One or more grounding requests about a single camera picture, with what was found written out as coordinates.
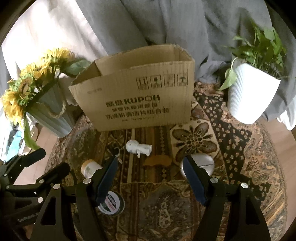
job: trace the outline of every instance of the white figurine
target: white figurine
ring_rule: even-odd
[[[141,157],[141,153],[149,156],[152,151],[152,145],[140,144],[136,140],[129,140],[126,143],[126,150],[129,153],[134,153],[138,155],[138,158]]]

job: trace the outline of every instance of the white flower pot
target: white flower pot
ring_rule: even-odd
[[[55,84],[39,101],[46,103],[55,113],[59,113],[63,106],[62,100],[60,89]],[[28,112],[42,126],[51,130],[58,138],[68,135],[75,125],[74,117],[72,113],[68,111],[68,108],[66,108],[65,113],[57,119],[51,117],[48,110],[38,104],[33,104]]]
[[[272,101],[280,80],[246,63],[234,72],[237,80],[228,91],[228,109],[238,121],[253,124]]]

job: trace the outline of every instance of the gray cloth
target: gray cloth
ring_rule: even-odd
[[[0,47],[0,96],[2,96],[5,93],[5,90],[8,89],[7,82],[10,80],[10,75],[8,72],[8,69],[6,67],[2,48]],[[3,108],[0,108],[0,116],[3,113]]]
[[[152,44],[175,43],[195,59],[195,77],[216,83],[217,71],[231,62],[225,46],[235,46],[239,34],[250,41],[252,18],[261,27],[278,31],[289,54],[284,59],[289,80],[280,87],[264,117],[282,114],[296,95],[295,39],[264,0],[76,0],[108,54]]]

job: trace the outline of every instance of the wooden floor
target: wooden floor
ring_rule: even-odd
[[[53,133],[51,133],[47,128],[43,127],[41,129],[36,142],[37,145],[39,145],[45,150],[46,156],[40,161],[34,163],[33,165],[25,167],[15,180],[14,185],[33,184],[36,182],[37,178],[44,174],[48,158],[56,141],[57,137]]]
[[[288,197],[287,230],[296,217],[296,141],[292,132],[288,131],[283,123],[277,120],[267,122],[260,119],[260,121],[270,133],[284,172]]]

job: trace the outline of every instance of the cardboard box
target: cardboard box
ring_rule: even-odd
[[[69,88],[98,131],[186,123],[194,59],[177,45],[142,47],[94,61]]]

